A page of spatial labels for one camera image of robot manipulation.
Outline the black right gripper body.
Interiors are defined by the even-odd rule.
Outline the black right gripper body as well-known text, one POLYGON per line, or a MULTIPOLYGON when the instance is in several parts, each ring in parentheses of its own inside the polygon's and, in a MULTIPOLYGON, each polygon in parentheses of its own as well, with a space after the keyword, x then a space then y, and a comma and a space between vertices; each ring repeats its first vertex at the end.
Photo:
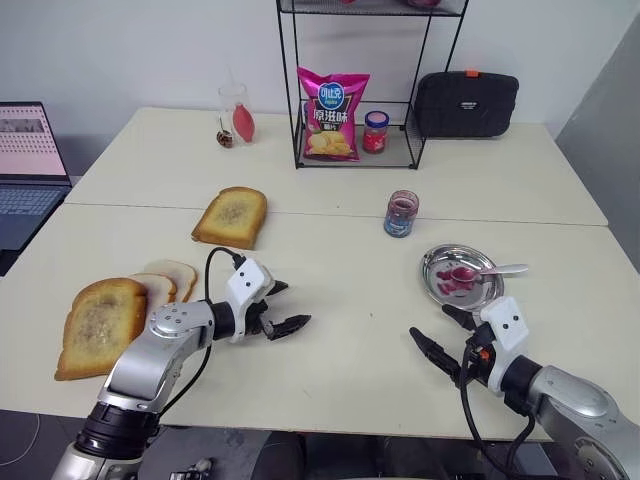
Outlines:
POLYGON ((487 323, 482 323, 465 342, 463 360, 456 381, 457 386, 478 381, 487 386, 494 366, 494 332, 487 323))

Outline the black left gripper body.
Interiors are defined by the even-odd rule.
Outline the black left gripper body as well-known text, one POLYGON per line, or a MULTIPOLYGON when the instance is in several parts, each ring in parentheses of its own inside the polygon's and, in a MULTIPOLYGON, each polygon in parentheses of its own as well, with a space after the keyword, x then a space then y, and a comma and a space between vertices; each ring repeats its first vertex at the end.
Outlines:
POLYGON ((252 303, 245 314, 245 334, 258 335, 271 333, 271 327, 267 325, 267 321, 262 317, 263 313, 268 310, 265 300, 252 303))

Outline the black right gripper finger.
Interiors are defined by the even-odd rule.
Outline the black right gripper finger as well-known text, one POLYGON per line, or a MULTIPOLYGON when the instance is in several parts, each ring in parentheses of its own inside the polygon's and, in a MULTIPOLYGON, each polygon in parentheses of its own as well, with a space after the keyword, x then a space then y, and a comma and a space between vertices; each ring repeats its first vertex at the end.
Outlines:
POLYGON ((460 309, 450 304, 442 305, 441 310, 467 331, 475 331, 482 323, 480 315, 477 312, 460 309))
POLYGON ((461 366, 456 359, 448 355, 441 345, 424 335, 416 327, 411 327, 409 334, 429 362, 444 372, 453 383, 459 382, 461 366))

